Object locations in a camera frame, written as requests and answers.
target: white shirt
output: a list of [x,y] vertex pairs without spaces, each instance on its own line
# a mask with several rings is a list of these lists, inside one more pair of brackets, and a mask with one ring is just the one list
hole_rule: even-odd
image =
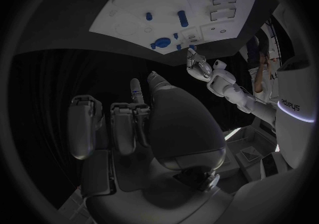
[[251,76],[251,83],[253,84],[254,96],[256,97],[256,100],[259,102],[262,102],[262,101],[268,102],[269,98],[271,97],[271,93],[272,93],[273,80],[269,79],[269,72],[267,69],[267,65],[265,64],[264,69],[263,69],[262,91],[260,93],[256,93],[255,92],[255,79],[256,79],[258,68],[259,67],[248,70],[250,73],[250,76]]

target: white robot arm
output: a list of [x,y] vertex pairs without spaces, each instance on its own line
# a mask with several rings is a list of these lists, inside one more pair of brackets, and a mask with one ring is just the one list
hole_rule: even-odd
[[225,71],[226,64],[220,60],[214,63],[213,69],[204,56],[188,49],[187,72],[196,79],[207,82],[207,88],[219,97],[225,97],[229,102],[246,113],[252,113],[269,123],[275,129],[276,110],[269,105],[256,101],[256,98],[244,93],[236,84],[233,74]]

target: blue block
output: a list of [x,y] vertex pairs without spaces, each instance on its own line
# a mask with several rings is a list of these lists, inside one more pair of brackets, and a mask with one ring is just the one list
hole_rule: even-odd
[[163,47],[167,47],[170,43],[171,43],[170,39],[168,39],[168,38],[160,38],[160,39],[156,40],[155,46],[163,48]]
[[150,20],[152,20],[152,19],[153,19],[152,14],[151,14],[151,13],[146,13],[146,20],[147,20],[147,21],[150,21]]
[[187,17],[186,17],[185,11],[181,10],[181,11],[177,12],[177,15],[178,15],[178,17],[180,19],[181,26],[182,27],[187,27],[188,26],[188,21],[187,21]]

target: blue object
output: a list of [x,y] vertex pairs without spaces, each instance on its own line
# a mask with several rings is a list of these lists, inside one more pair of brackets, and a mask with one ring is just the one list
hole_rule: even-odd
[[180,19],[181,26],[182,27],[187,27],[188,26],[188,21],[187,21],[187,17],[186,17],[185,11],[181,10],[181,11],[177,12],[177,15],[178,15],[178,17]]
[[156,47],[167,47],[171,43],[171,40],[168,38],[160,38],[155,42]]
[[151,14],[151,13],[146,13],[146,20],[147,20],[147,21],[150,21],[150,20],[152,20],[152,19],[153,19],[152,14]]

